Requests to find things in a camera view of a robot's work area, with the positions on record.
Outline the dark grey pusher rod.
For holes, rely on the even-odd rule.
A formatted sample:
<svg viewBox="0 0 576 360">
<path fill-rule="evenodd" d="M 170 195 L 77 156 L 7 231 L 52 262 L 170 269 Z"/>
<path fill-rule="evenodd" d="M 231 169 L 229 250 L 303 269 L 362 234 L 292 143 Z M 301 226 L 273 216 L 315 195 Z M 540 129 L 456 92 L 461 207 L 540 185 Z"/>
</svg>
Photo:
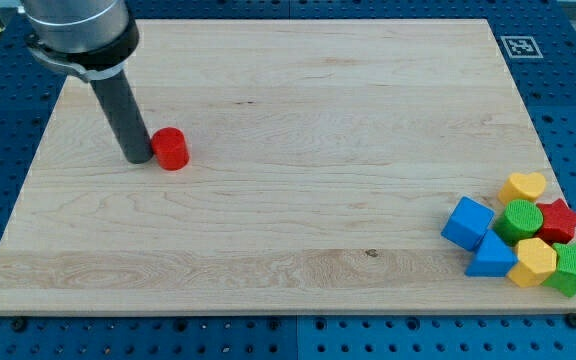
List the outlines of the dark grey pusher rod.
<svg viewBox="0 0 576 360">
<path fill-rule="evenodd" d="M 91 86 L 125 159 L 132 164 L 148 162 L 153 157 L 150 135 L 125 71 L 94 80 Z"/>
</svg>

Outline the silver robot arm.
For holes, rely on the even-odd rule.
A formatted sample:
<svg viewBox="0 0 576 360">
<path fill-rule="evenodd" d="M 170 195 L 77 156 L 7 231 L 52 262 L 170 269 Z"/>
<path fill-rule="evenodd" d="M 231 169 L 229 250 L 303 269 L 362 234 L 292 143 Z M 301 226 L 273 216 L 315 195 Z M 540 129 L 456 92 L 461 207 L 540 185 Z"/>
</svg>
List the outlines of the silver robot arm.
<svg viewBox="0 0 576 360">
<path fill-rule="evenodd" d="M 151 140 L 124 66 L 139 44 L 139 29 L 124 0 L 0 0 L 31 31 L 25 44 L 45 68 L 90 84 L 125 157 L 153 157 Z"/>
</svg>

